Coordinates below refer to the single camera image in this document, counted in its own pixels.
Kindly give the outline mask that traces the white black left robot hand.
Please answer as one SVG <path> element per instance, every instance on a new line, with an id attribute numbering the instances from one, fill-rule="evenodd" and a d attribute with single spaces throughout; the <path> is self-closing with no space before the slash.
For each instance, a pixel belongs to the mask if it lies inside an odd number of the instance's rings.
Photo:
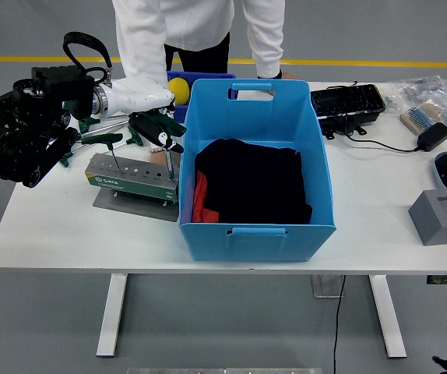
<path id="1" fill-rule="evenodd" d="M 175 153 L 184 148 L 177 138 L 186 128 L 174 120 L 174 94 L 152 79 L 116 79 L 95 89 L 95 115 L 109 118 L 117 113 L 128 116 L 128 123 L 152 144 Z"/>

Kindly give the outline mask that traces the person's right hand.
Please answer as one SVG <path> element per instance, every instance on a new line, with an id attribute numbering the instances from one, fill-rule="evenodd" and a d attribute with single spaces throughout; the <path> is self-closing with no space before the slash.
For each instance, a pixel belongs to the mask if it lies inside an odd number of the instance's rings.
<path id="1" fill-rule="evenodd" d="M 150 163 L 167 166 L 166 150 L 163 147 L 150 148 L 149 160 Z"/>

